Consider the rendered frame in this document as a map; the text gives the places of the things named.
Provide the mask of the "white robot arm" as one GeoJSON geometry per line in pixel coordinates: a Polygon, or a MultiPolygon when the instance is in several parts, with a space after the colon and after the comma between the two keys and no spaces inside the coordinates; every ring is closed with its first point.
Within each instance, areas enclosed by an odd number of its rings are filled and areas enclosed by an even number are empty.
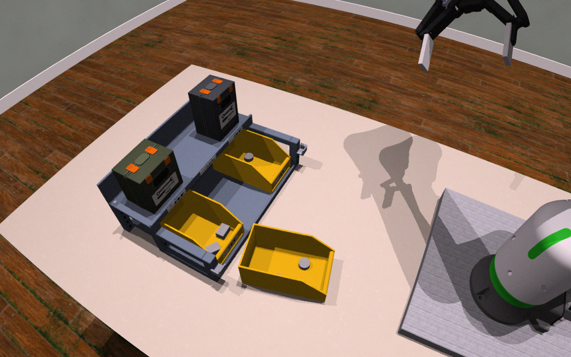
{"type": "Polygon", "coordinates": [[[549,331],[571,310],[571,199],[542,205],[498,249],[473,267],[470,291],[479,309],[506,325],[527,319],[549,331]]]}

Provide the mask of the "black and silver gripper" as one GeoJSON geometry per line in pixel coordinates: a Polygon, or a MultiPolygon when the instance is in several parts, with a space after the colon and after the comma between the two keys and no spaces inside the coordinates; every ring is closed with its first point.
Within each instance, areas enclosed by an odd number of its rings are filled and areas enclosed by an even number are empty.
{"type": "Polygon", "coordinates": [[[521,27],[530,26],[528,16],[519,0],[507,0],[516,14],[507,12],[494,0],[436,0],[421,23],[415,29],[415,33],[422,40],[419,66],[428,71],[430,67],[431,52],[435,39],[454,19],[463,13],[479,12],[483,9],[494,14],[506,26],[505,43],[503,47],[503,60],[506,66],[511,66],[514,45],[516,45],[517,30],[521,27]],[[455,8],[458,7],[458,10],[455,8]]]}

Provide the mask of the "grey low shelf rack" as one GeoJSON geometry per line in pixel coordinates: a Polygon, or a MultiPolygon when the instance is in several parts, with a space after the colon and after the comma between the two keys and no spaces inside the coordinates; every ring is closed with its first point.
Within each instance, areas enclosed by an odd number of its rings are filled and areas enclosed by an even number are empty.
{"type": "Polygon", "coordinates": [[[219,282],[222,274],[249,237],[252,224],[257,224],[260,221],[283,188],[288,177],[299,164],[299,156],[303,156],[304,152],[307,151],[307,145],[300,144],[299,138],[252,123],[252,115],[246,116],[238,113],[238,117],[239,122],[224,139],[221,141],[214,140],[196,132],[192,108],[188,100],[145,138],[172,149],[183,178],[183,183],[155,214],[127,200],[112,170],[97,183],[98,189],[127,232],[137,227],[148,233],[153,237],[161,252],[216,283],[219,282]],[[213,168],[213,162],[216,158],[243,129],[289,145],[291,158],[288,171],[272,193],[258,189],[244,181],[236,180],[213,168]],[[221,203],[244,223],[244,232],[242,231],[240,240],[223,264],[218,263],[215,254],[196,246],[160,225],[164,217],[189,189],[221,203]]]}

